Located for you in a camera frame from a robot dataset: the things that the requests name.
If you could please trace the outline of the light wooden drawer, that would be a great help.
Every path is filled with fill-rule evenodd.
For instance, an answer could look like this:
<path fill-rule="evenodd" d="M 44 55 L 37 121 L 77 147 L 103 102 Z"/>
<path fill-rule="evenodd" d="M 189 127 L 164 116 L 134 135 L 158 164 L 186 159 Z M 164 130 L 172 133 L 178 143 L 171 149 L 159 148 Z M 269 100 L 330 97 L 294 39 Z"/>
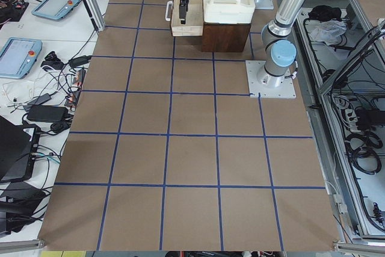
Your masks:
<path fill-rule="evenodd" d="M 203 4 L 202 0 L 189 0 L 185 23 L 179 19 L 179 2 L 167 2 L 165 20 L 170 22 L 171 33 L 174 37 L 203 35 Z"/>

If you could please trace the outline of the white plastic tray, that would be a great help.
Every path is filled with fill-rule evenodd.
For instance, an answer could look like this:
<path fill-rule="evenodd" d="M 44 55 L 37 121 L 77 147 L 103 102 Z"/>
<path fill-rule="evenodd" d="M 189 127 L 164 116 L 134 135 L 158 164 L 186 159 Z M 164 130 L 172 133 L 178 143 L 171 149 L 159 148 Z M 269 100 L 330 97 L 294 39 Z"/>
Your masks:
<path fill-rule="evenodd" d="M 254 0 L 203 0 L 206 23 L 250 24 L 254 10 Z"/>

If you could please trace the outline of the dark brown wooden cabinet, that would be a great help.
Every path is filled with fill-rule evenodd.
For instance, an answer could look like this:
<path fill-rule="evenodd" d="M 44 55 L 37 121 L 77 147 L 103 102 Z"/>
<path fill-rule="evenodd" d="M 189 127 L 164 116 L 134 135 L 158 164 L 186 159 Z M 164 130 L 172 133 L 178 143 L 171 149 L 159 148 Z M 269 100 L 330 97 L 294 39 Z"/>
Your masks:
<path fill-rule="evenodd" d="M 251 24 L 204 23 L 202 52 L 242 52 Z"/>

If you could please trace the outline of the blue teach pendant far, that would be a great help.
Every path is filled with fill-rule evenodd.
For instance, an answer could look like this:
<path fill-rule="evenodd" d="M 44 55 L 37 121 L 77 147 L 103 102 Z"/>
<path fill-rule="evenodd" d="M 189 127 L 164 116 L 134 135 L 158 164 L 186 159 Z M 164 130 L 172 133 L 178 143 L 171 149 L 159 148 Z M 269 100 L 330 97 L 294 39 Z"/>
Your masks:
<path fill-rule="evenodd" d="M 32 15 L 50 20 L 66 17 L 81 0 L 43 0 L 32 11 Z"/>

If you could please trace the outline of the blue teach pendant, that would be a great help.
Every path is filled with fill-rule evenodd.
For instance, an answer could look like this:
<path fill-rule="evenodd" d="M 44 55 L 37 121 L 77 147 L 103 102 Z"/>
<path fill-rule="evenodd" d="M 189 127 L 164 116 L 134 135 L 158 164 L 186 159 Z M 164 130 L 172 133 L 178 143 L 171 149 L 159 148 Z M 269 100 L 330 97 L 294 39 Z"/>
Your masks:
<path fill-rule="evenodd" d="M 50 20 L 66 17 L 81 0 L 43 0 L 32 11 L 32 15 Z"/>
<path fill-rule="evenodd" d="M 42 49 L 42 41 L 10 37 L 1 49 L 1 78 L 22 79 Z"/>

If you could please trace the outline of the white cloth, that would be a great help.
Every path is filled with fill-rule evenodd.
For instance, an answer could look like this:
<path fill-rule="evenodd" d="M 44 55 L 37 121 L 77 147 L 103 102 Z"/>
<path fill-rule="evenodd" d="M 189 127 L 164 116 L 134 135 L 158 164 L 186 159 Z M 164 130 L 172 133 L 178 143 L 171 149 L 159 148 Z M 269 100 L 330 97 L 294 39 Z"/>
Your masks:
<path fill-rule="evenodd" d="M 321 22 L 310 32 L 309 37 L 314 42 L 324 42 L 326 45 L 336 45 L 347 30 L 347 25 L 342 21 L 329 20 Z"/>

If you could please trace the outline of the blue teach pendant near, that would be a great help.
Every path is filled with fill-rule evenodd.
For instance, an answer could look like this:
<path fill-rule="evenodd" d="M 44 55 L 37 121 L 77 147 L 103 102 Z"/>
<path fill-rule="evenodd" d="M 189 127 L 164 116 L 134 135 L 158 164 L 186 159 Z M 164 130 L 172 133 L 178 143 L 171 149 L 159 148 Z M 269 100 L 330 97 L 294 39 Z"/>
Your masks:
<path fill-rule="evenodd" d="M 22 79 L 42 49 L 42 41 L 10 37 L 1 49 L 1 78 Z"/>

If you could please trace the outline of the black power adapter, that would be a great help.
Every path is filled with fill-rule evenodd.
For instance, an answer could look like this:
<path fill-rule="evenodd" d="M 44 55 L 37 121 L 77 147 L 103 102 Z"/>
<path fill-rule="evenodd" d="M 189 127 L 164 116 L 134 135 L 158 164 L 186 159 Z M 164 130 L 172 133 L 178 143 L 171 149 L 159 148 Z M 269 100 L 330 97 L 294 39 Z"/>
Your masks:
<path fill-rule="evenodd" d="M 54 123 L 64 120 L 68 112 L 66 107 L 34 105 L 29 110 L 26 118 L 32 122 Z"/>

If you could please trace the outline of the black laptop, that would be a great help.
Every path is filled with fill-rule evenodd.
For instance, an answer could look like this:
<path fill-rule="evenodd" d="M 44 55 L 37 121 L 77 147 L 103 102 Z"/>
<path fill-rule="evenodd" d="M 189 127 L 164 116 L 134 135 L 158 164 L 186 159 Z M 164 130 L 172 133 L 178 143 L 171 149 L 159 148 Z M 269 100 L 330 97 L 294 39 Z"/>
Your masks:
<path fill-rule="evenodd" d="M 15 125 L 1 117 L 1 183 L 31 178 L 39 132 L 37 125 Z"/>

